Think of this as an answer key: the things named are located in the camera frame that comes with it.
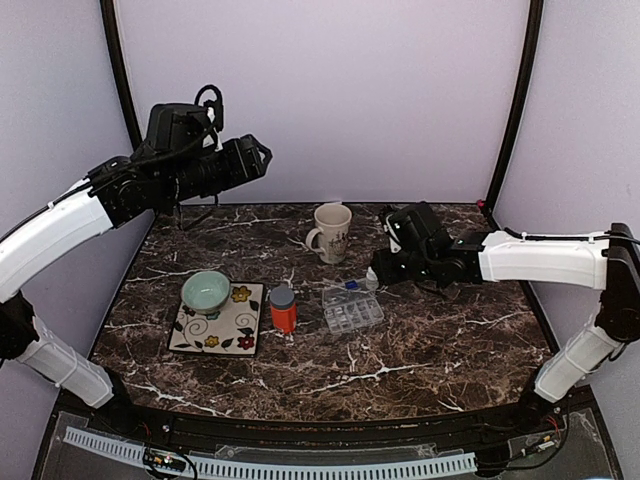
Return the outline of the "small white dropper bottle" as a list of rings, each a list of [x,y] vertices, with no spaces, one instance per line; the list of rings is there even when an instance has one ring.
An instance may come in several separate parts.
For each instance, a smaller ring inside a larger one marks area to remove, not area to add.
[[[365,275],[365,287],[369,291],[376,291],[379,288],[379,280],[372,267],[367,269]]]

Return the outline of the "clear plastic pill organizer box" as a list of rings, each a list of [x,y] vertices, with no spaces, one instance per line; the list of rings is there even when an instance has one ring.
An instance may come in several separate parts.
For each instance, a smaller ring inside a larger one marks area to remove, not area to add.
[[[384,313],[376,296],[368,290],[325,288],[322,293],[324,319],[333,335],[377,325]]]

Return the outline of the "orange bottle with grey lid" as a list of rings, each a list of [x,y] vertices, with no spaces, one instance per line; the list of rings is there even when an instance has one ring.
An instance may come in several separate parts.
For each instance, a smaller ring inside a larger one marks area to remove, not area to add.
[[[272,323],[283,334],[290,334],[296,328],[297,306],[295,294],[286,285],[275,287],[269,293]]]

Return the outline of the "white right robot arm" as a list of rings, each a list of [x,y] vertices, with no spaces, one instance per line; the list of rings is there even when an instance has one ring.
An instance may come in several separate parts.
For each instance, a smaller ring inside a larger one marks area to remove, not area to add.
[[[531,281],[599,292],[597,312],[539,369],[526,399],[511,410],[510,424],[521,434],[534,432],[547,420],[548,404],[639,339],[639,242],[623,223],[577,235],[503,229],[454,238],[425,202],[385,207],[379,219],[389,245],[373,254],[366,274],[377,285]]]

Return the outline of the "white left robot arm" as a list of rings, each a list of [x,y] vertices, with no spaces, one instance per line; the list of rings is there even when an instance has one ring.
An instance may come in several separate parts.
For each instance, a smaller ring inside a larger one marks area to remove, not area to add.
[[[98,366],[46,327],[24,297],[23,286],[85,242],[146,211],[170,211],[194,197],[215,197],[265,176],[271,150],[246,134],[220,139],[223,110],[157,104],[146,138],[129,156],[89,171],[69,190],[1,238],[1,357],[16,360],[71,392],[120,436],[141,427],[116,374]]]

